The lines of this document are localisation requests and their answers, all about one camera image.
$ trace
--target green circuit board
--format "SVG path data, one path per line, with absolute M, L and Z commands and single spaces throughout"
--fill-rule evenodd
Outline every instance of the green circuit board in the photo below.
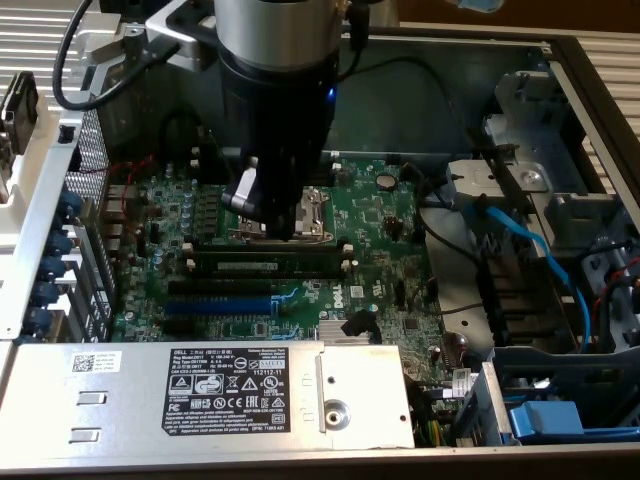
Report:
M 337 248 L 339 242 L 348 239 L 346 248 L 352 252 L 350 260 L 339 265 L 345 271 L 342 279 L 270 278 L 269 262 L 256 263 L 256 268 L 266 270 L 256 271 L 255 278 L 224 281 L 239 291 L 245 284 L 259 286 L 262 282 L 279 295 L 290 296 L 280 303 L 277 314 L 192 317 L 197 334 L 186 339 L 322 340 L 322 321 L 342 324 L 364 309 L 375 312 L 383 343 L 400 347 L 405 373 L 423 381 L 447 378 L 443 362 L 432 365 L 428 361 L 429 348 L 441 344 L 441 317 L 433 313 L 437 304 L 427 299 L 431 272 L 425 244 L 412 238 L 413 186 L 397 181 L 392 191 L 381 190 L 376 179 L 385 174 L 397 181 L 398 167 L 387 166 L 378 159 L 347 160 L 342 162 L 334 187 L 305 190 L 298 235 L 289 243 L 302 253 L 291 256 L 291 261 L 307 261 L 317 249 Z M 171 298 L 171 282 L 190 278 L 183 245 L 186 234 L 214 249 L 247 243 L 273 244 L 264 237 L 259 224 L 251 224 L 222 208 L 223 187 L 192 184 L 186 173 L 171 172 L 170 177 L 157 176 L 137 183 L 149 204 L 139 209 L 140 218 L 133 223 L 144 224 L 145 232 L 149 232 L 152 223 L 158 224 L 160 238 L 157 244 L 146 240 L 147 255 L 141 258 L 137 256 L 135 238 L 131 233 L 125 235 L 130 238 L 123 240 L 119 254 L 120 301 L 113 341 L 185 340 L 184 336 L 167 332 L 165 305 Z M 275 245 L 287 248 L 280 242 Z M 216 262 L 218 267 L 226 263 Z M 402 305 L 397 302 L 399 282 L 407 298 Z

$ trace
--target green motherboard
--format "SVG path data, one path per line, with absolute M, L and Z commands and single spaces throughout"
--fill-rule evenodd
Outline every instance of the green motherboard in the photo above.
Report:
M 413 185 L 400 182 L 398 167 L 384 160 L 346 160 L 339 168 L 335 186 L 305 190 L 287 243 L 224 210 L 222 186 L 198 185 L 171 167 L 140 180 L 146 201 L 127 212 L 134 226 L 119 252 L 112 340 L 323 340 L 323 321 L 343 324 L 365 310 L 375 314 L 382 342 L 400 347 L 405 373 L 421 381 L 449 378 L 443 362 L 429 361 L 441 345 L 441 317 L 428 294 Z M 245 255 L 243 246 L 272 251 L 273 258 Z M 279 262 L 291 274 L 276 274 Z M 212 284 L 224 287 L 216 294 L 224 311 L 180 310 L 189 301 L 206 303 Z M 169 308 L 176 296 L 183 302 L 177 317 Z M 231 311 L 265 301 L 270 312 Z

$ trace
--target power supply label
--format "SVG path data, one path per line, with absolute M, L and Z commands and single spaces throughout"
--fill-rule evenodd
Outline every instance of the power supply label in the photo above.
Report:
M 172 349 L 162 428 L 171 436 L 291 431 L 287 348 Z

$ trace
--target wooden surface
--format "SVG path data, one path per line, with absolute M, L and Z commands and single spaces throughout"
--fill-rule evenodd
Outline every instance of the wooden surface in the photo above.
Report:
M 445 0 L 397 0 L 404 22 L 458 23 L 640 33 L 640 0 L 505 0 L 493 14 Z

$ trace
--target sticker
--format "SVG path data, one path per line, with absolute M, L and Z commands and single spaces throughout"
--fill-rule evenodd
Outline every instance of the sticker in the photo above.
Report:
M 116 373 L 120 371 L 122 352 L 82 352 L 71 356 L 73 373 Z
M 453 371 L 453 396 L 464 397 L 471 390 L 471 369 L 461 368 Z
M 218 262 L 218 270 L 258 270 L 277 272 L 278 264 L 270 262 Z
M 364 288 L 361 286 L 352 286 L 351 290 L 351 298 L 364 298 Z
M 162 419 L 170 436 L 290 432 L 290 406 L 287 348 L 171 350 Z

